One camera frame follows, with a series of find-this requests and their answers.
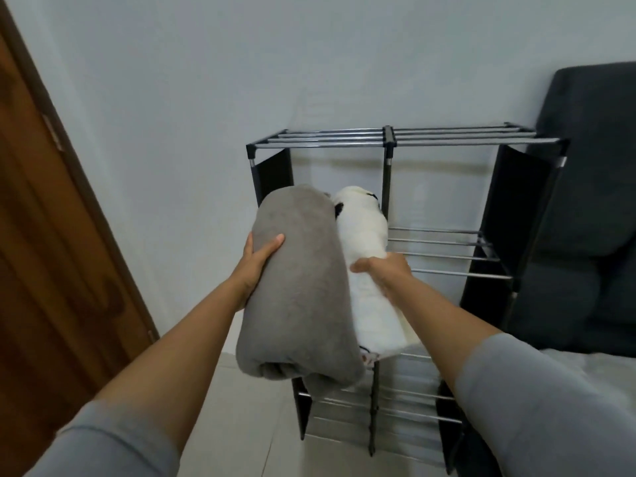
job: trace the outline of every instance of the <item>gray shirt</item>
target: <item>gray shirt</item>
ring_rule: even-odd
[[[636,473],[636,418],[510,335],[477,347],[455,396],[507,477]],[[93,401],[58,432],[27,476],[154,477],[178,470],[179,455],[160,429]]]

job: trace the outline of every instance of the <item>hand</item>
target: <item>hand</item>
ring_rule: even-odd
[[[243,248],[243,257],[228,278],[228,281],[234,282],[240,293],[239,310],[245,308],[247,299],[256,288],[267,258],[273,255],[278,248],[282,246],[284,240],[285,236],[279,234],[258,251],[254,252],[254,238],[252,233],[248,234],[245,247]]]
[[[397,289],[405,277],[411,276],[411,267],[400,253],[389,252],[386,259],[363,257],[351,265],[353,273],[369,273],[373,281],[382,290],[384,296],[393,304],[398,304]]]

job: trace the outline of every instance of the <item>finger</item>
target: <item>finger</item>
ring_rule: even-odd
[[[352,273],[366,273],[371,269],[371,260],[368,257],[361,257],[350,267]]]
[[[250,231],[247,235],[247,241],[245,241],[245,247],[243,248],[243,256],[252,256],[254,252],[254,236]]]
[[[254,253],[254,257],[257,258],[257,261],[264,264],[267,258],[273,255],[273,253],[275,253],[276,250],[282,246],[282,243],[284,240],[285,240],[285,235],[279,234],[274,239],[267,242],[258,251],[256,251]]]

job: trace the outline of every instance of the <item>door frame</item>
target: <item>door frame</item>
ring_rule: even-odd
[[[155,326],[155,322],[150,316],[146,304],[139,292],[135,280],[126,265],[122,252],[120,251],[113,232],[108,225],[108,221],[99,206],[97,197],[91,189],[86,175],[81,167],[80,159],[73,149],[71,140],[69,139],[62,121],[55,110],[55,106],[51,101],[51,97],[44,86],[44,82],[39,76],[36,65],[31,58],[27,46],[20,35],[17,25],[15,24],[9,7],[5,0],[0,0],[0,36],[9,47],[9,51],[13,55],[14,61],[20,70],[20,73],[28,87],[30,95],[42,115],[44,124],[49,128],[53,143],[58,147],[58,153],[63,160],[75,188],[79,192],[79,196],[84,202],[86,211],[95,223],[95,227],[99,232],[106,250],[111,257],[117,272],[120,274],[126,289],[128,290],[135,308],[148,329],[148,335],[151,341],[155,342],[159,339],[159,333]]]

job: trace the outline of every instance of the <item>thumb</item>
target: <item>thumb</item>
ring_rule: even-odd
[[[349,269],[352,273],[366,273],[371,269],[371,260],[368,257],[361,257]]]
[[[282,246],[282,242],[285,240],[285,235],[279,234],[274,239],[268,241],[262,248],[254,253],[254,257],[259,263],[265,264],[267,258],[276,252],[278,248]]]

